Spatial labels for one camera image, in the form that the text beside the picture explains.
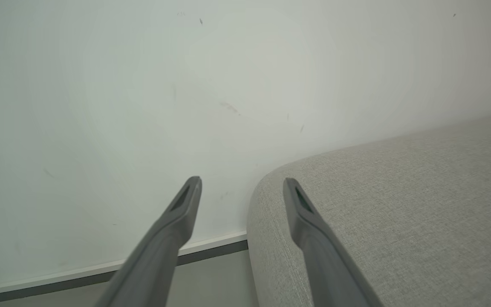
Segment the white wall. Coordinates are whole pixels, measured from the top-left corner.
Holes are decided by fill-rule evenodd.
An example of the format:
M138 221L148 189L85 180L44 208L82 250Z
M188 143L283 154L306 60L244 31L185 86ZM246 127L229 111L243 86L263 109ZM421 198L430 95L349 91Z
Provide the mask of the white wall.
M127 257L191 175L210 239L279 165L486 115L491 0L0 1L0 283Z

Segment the white baseboard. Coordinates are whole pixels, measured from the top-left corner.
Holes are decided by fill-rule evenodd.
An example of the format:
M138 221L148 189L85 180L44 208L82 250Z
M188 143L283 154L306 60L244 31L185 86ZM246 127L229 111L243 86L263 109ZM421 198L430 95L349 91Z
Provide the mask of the white baseboard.
M245 239L247 239L246 232L241 231L237 233L232 233L230 235L214 237L213 239L209 240L199 241L195 243L187 243L183 245L183 247L179 250L179 256L203 251L205 249L212 249L213 247L236 243ZM60 272L35 278L7 282L5 284L0 284L0 293L116 271L121 268L122 264L124 264L124 261L126 261L126 259L107 262L106 264L98 264L97 266L88 266L86 268L70 270L67 272Z

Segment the scuff mark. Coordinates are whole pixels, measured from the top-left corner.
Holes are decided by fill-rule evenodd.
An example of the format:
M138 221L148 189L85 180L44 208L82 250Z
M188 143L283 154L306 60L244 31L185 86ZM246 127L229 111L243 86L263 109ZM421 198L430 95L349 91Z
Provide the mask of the scuff mark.
M18 253L20 255L22 254L22 249L20 247L20 242L14 243L14 250L16 251L16 253Z
M230 110L234 113L237 113L238 115L241 115L240 112L230 103L226 103L223 101L222 103L220 103L220 105L222 105L223 107L226 107L228 110Z
M46 168L43 168L43 171L45 172L45 174L47 174L47 176L52 177L52 178L56 178Z
M175 84L172 84L172 97L173 97L173 102L177 101L177 86Z

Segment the sofa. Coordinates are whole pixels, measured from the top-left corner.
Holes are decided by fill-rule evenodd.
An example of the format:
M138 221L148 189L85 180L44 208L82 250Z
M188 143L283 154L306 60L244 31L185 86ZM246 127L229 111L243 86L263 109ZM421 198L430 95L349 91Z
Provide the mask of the sofa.
M251 198L261 307L312 306L282 195L294 177L384 306L491 306L491 117L284 165Z

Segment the gray floor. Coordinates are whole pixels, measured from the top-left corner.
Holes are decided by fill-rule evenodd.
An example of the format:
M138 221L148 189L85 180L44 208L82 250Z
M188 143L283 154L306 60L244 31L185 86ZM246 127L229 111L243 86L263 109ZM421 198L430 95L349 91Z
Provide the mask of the gray floor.
M107 283L48 293L13 301L0 307L91 307ZM210 258L176 267L167 307L257 307L249 251Z

